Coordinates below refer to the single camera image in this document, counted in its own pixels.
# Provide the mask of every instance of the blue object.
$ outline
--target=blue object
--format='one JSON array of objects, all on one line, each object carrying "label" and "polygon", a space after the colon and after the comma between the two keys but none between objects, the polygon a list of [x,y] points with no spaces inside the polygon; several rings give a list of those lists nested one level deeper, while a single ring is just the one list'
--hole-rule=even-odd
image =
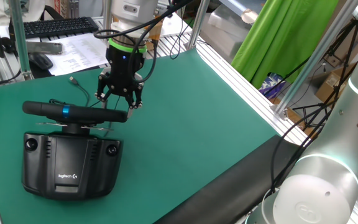
[{"label": "blue object", "polygon": [[69,112],[69,110],[70,110],[70,105],[65,105],[65,106],[63,107],[62,114],[63,114],[63,117],[64,117],[64,118],[68,118],[68,112]]},{"label": "blue object", "polygon": [[259,91],[265,95],[266,92],[274,88],[268,95],[265,95],[267,99],[274,99],[280,94],[280,90],[284,87],[285,82],[281,82],[279,86],[276,86],[283,78],[280,75],[271,73],[263,82],[262,87]]}]

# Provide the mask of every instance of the cable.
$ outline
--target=cable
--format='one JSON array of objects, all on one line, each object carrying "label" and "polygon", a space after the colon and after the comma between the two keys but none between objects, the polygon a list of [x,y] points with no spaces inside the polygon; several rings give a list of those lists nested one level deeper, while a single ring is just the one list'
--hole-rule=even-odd
[{"label": "cable", "polygon": [[289,84],[287,87],[285,87],[282,91],[280,91],[280,93],[276,96],[276,98],[274,98],[273,104],[274,104],[274,102],[276,102],[278,96],[280,96],[281,94],[283,94],[283,92],[284,92],[287,88],[289,88],[290,86],[292,86],[292,83]]},{"label": "cable", "polygon": [[[277,177],[274,179],[274,184],[271,186],[271,189],[274,189],[276,187],[277,183],[280,183],[283,176],[285,175],[287,169],[299,159],[299,157],[303,154],[303,152],[309,147],[309,145],[317,138],[317,136],[313,136],[313,134],[317,131],[317,129],[323,124],[323,122],[329,117],[331,114],[331,111],[327,113],[321,121],[318,123],[318,125],[312,130],[312,132],[309,133],[309,135],[306,137],[306,139],[299,145],[298,149],[294,152],[294,154],[291,156],[290,160],[284,167],[284,169],[277,175]],[[320,128],[317,135],[320,134],[320,132],[323,130],[323,128]]]},{"label": "cable", "polygon": [[[194,21],[194,18],[191,19],[191,21],[187,24],[187,26],[186,26],[186,28],[185,28],[184,30],[183,30],[183,21],[182,21],[178,38],[174,41],[174,43],[173,43],[173,45],[172,45],[172,48],[171,48],[171,50],[169,51],[169,57],[170,57],[172,60],[175,60],[176,58],[178,58],[178,56],[179,56],[179,54],[180,54],[180,50],[181,50],[180,39],[181,39],[181,37],[183,36],[183,34],[185,33],[185,31],[187,30],[187,28],[189,28],[190,24],[191,24],[193,21]],[[172,50],[173,50],[174,46],[177,44],[177,42],[179,43],[178,54],[176,54],[176,56],[172,57]]]},{"label": "cable", "polygon": [[55,100],[55,99],[50,99],[49,103],[54,103],[54,104],[59,104],[59,105],[74,105],[74,104],[58,101],[58,100]]},{"label": "cable", "polygon": [[[183,8],[180,8],[180,14],[183,15]],[[171,50],[169,51],[169,57],[172,59],[172,60],[175,60],[176,58],[178,58],[179,54],[180,54],[180,37],[181,37],[181,32],[183,30],[183,21],[181,21],[180,23],[180,32],[179,32],[179,36],[178,38],[174,41],[174,43],[172,44],[172,47],[171,47]],[[179,50],[178,50],[178,54],[175,56],[175,57],[172,57],[172,50],[173,50],[173,47],[177,44],[177,42],[179,42]]]},{"label": "cable", "polygon": [[22,73],[22,71],[19,69],[19,71],[17,72],[17,74],[16,74],[15,76],[13,76],[12,78],[7,79],[7,80],[2,80],[2,81],[0,81],[0,85],[2,85],[2,84],[5,84],[5,83],[8,83],[8,82],[12,81],[13,79],[15,79],[15,78],[19,77],[19,75],[20,75],[21,73]]},{"label": "cable", "polygon": [[70,81],[71,81],[72,84],[74,84],[75,86],[77,86],[77,87],[85,94],[85,97],[86,97],[86,104],[85,104],[85,106],[88,106],[89,103],[90,103],[90,99],[91,99],[90,94],[88,93],[88,91],[86,91],[86,90],[78,83],[78,81],[77,81],[75,78],[70,77]]},{"label": "cable", "polygon": [[330,103],[328,103],[327,105],[325,106],[322,106],[320,107],[319,109],[315,110],[314,112],[310,113],[308,116],[305,116],[303,117],[302,119],[300,119],[299,121],[297,121],[293,126],[291,126],[284,134],[283,136],[280,138],[280,140],[278,141],[277,145],[275,146],[274,150],[273,150],[273,154],[272,154],[272,160],[270,162],[270,178],[271,178],[271,181],[272,181],[272,186],[274,186],[274,159],[275,159],[275,155],[278,151],[278,148],[280,147],[281,145],[281,142],[284,140],[285,136],[287,136],[287,134],[289,134],[291,132],[291,130],[295,127],[297,127],[302,121],[304,121],[305,119],[313,116],[314,114],[316,113],[320,113],[320,111],[322,111],[323,109],[329,107],[330,105],[332,105],[333,103],[335,103],[337,100],[334,100]]},{"label": "cable", "polygon": [[149,74],[147,74],[147,76],[146,76],[145,78],[141,79],[141,80],[136,80],[136,79],[134,78],[134,76],[131,75],[131,74],[133,74],[133,70],[132,70],[132,69],[133,69],[133,66],[131,66],[131,65],[134,64],[135,51],[139,50],[139,45],[140,45],[141,40],[143,40],[143,38],[146,36],[146,34],[147,34],[148,32],[150,32],[150,30],[153,29],[153,27],[154,27],[155,25],[156,25],[156,24],[150,25],[150,26],[146,29],[146,31],[141,35],[141,37],[139,38],[139,41],[135,44],[134,49],[133,49],[133,51],[131,52],[131,56],[129,57],[128,73],[129,73],[130,76],[133,78],[133,82],[134,82],[134,83],[142,83],[142,82],[145,82],[146,80],[148,80],[148,79],[151,77],[151,75],[152,75],[152,73],[153,73],[153,71],[154,71],[155,63],[156,63],[156,61],[157,61],[157,47],[158,47],[158,41],[157,41],[157,40],[152,40],[152,42],[153,42],[153,44],[154,44],[154,55],[153,55],[153,64],[152,64],[152,67],[151,67],[151,69],[150,69],[150,71],[149,71]]},{"label": "cable", "polygon": [[97,101],[96,103],[92,104],[90,107],[94,107],[94,106],[97,105],[98,103],[100,103],[100,100]]},{"label": "cable", "polygon": [[268,191],[266,192],[266,194],[265,194],[265,196],[264,196],[264,198],[262,199],[262,204],[261,204],[261,210],[262,210],[262,216],[264,217],[264,220],[265,220],[265,223],[266,224],[270,224],[270,222],[267,220],[267,217],[266,217],[266,215],[265,215],[265,198],[266,198],[266,196],[267,196],[267,194],[270,192],[271,190],[270,189],[268,189]]},{"label": "cable", "polygon": [[118,32],[116,34],[110,34],[110,35],[100,35],[101,33],[104,32],[114,32],[114,30],[111,29],[105,29],[105,30],[99,30],[96,31],[95,33],[93,33],[93,35],[98,38],[98,39],[108,39],[108,38],[113,38],[113,37],[118,37],[120,35],[124,35],[124,34],[128,34],[130,32],[134,32],[137,31],[141,28],[147,27],[149,25],[152,24],[157,24],[158,22],[160,22],[162,19],[164,19],[165,17],[169,16],[170,14],[174,13],[175,11],[179,10],[180,8],[182,8],[183,6],[186,6],[187,4],[189,4],[190,2],[192,2],[193,0],[183,0],[181,1],[179,4],[177,4],[176,6],[171,7],[169,10],[167,10],[166,12],[164,12],[160,17],[157,17],[155,19],[152,19],[148,22],[145,22],[137,27],[122,31],[122,32]]},{"label": "cable", "polygon": [[308,60],[310,56],[306,58],[302,63],[300,63],[296,68],[294,68],[290,73],[284,76],[282,80],[279,81],[278,84],[274,85],[273,88],[269,89],[266,93],[264,93],[264,96],[267,96],[271,91],[273,91],[275,88],[277,88],[282,82],[284,82],[287,78],[289,78],[292,74],[294,74],[299,68],[301,68]]},{"label": "cable", "polygon": [[309,85],[308,85],[308,87],[306,88],[306,91],[303,93],[303,95],[301,96],[301,98],[299,98],[299,100],[297,100],[295,103],[293,103],[291,106],[289,106],[289,108],[291,108],[293,105],[297,104],[297,103],[298,103],[300,100],[302,100],[302,98],[306,95],[306,93],[307,93],[308,90],[309,90],[311,81],[312,81],[313,78],[314,78],[314,75],[316,74],[317,70],[319,70],[319,69],[321,68],[321,66],[323,66],[323,65],[324,65],[324,63],[322,63],[322,64],[313,72],[313,74],[312,74],[312,76],[311,76],[311,80],[310,80],[310,82],[309,82]]}]

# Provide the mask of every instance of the paper document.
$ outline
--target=paper document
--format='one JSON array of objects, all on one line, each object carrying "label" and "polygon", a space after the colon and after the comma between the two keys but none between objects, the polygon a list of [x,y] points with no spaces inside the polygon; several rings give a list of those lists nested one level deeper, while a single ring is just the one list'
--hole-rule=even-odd
[{"label": "paper document", "polygon": [[61,55],[47,55],[53,67],[49,70],[52,75],[66,75],[86,68],[108,63],[106,59],[106,44],[93,34],[83,34],[50,41],[61,43]]}]

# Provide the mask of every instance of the white cable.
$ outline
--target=white cable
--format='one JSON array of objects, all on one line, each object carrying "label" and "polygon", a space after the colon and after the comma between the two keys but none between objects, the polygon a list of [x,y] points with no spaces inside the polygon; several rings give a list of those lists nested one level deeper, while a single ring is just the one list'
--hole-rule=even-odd
[{"label": "white cable", "polygon": [[265,222],[266,222],[266,224],[270,224],[270,222],[267,220],[267,218],[266,218],[266,215],[265,215],[265,207],[264,207],[264,205],[265,205],[265,198],[266,198],[266,195],[268,194],[270,192],[270,189],[266,192],[266,194],[265,194],[265,196],[264,196],[264,199],[262,200],[262,216],[264,217],[264,220],[265,220]]}]

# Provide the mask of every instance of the green work surface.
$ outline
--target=green work surface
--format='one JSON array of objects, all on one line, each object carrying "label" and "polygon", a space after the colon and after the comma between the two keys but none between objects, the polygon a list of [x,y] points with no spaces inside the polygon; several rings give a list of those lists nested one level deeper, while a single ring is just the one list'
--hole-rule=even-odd
[{"label": "green work surface", "polygon": [[[92,95],[101,70],[73,75]],[[23,134],[50,133],[47,118],[24,114],[26,100],[83,105],[69,75],[0,87],[0,212],[4,223],[153,223],[276,132],[196,50],[159,58],[145,84],[144,106],[109,138],[124,140],[117,183],[102,198],[60,202],[27,193],[21,184]],[[109,108],[117,96],[109,99]],[[126,110],[124,99],[118,109]],[[103,131],[92,131],[102,136]]]}]

